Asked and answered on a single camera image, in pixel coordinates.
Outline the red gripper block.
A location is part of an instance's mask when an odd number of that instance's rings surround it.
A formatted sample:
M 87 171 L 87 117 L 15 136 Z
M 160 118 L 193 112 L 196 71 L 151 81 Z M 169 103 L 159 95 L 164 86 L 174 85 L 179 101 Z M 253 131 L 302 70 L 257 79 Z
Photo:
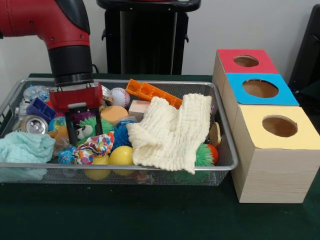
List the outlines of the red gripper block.
M 99 111 L 99 107 L 103 103 L 103 92 L 100 82 L 52 87 L 49 89 L 49 100 L 56 112 L 64 113 L 71 145 L 75 146 L 77 144 L 76 130 L 73 121 L 73 116 L 76 112 L 70 111 L 71 109 L 79 107 L 94 109 L 96 135 L 99 136 L 103 134 Z

